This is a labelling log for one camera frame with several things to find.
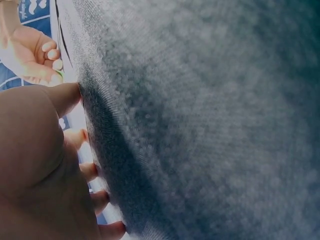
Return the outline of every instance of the blue and white pattern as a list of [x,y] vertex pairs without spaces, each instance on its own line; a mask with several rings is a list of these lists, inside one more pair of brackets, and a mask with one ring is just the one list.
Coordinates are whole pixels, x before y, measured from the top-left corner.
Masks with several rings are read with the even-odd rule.
[[[51,37],[50,27],[50,0],[22,0],[18,7],[21,23],[28,27],[32,27],[42,31],[47,36]],[[17,77],[12,71],[6,68],[0,59],[0,92],[20,87],[31,85]],[[67,117],[59,120],[59,124],[63,130],[69,129],[70,125]],[[97,217],[98,224],[107,224],[105,217],[101,214]]]

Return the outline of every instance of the palm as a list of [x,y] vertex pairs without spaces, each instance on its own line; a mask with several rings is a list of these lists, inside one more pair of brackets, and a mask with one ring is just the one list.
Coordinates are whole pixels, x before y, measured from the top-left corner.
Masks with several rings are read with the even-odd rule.
[[[46,51],[43,46],[49,44]],[[1,53],[3,64],[18,77],[31,83],[50,81],[54,61],[60,57],[57,44],[32,27],[21,25],[13,32]]]
[[[0,95],[0,107],[4,111],[5,108],[15,109],[10,116],[1,119],[2,128],[10,129],[7,135],[12,139],[1,142],[0,138],[1,154],[7,160],[0,180],[12,181],[6,186],[9,190],[4,191],[0,186],[0,195],[5,192],[31,219],[63,236],[53,239],[119,239],[124,234],[122,223],[97,225],[96,214],[109,200],[104,191],[89,193],[87,182],[97,176],[94,164],[79,166],[77,150],[87,139],[85,132],[63,133],[59,126],[59,118],[79,98],[77,84],[13,88]],[[26,120],[28,127],[21,129]],[[14,136],[27,144],[16,147],[14,152],[7,151]],[[46,230],[39,231],[40,236],[45,236]]]

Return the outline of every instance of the dark gray fabric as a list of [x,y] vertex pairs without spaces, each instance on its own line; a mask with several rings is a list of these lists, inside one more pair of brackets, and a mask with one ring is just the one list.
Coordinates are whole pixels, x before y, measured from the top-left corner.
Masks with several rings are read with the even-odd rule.
[[131,236],[320,239],[316,0],[58,0]]

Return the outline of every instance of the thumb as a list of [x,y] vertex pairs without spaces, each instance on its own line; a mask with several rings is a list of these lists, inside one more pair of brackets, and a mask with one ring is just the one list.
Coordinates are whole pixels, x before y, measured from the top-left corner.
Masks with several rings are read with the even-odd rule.
[[46,85],[56,86],[63,83],[62,77],[52,68],[38,64],[36,62],[27,62],[25,65],[24,76],[34,79],[33,84],[39,84],[44,81]]

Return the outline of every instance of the hand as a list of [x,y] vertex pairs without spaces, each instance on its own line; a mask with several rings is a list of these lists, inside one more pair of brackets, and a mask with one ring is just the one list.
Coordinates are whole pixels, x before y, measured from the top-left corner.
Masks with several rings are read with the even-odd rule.
[[0,48],[0,57],[19,78],[32,84],[56,86],[63,82],[53,70],[60,57],[56,48],[57,44],[41,31],[19,24],[8,38],[6,47]]
[[118,240],[123,223],[97,225],[105,191],[90,194],[96,166],[79,165],[84,130],[59,119],[80,100],[77,83],[0,93],[0,239]]

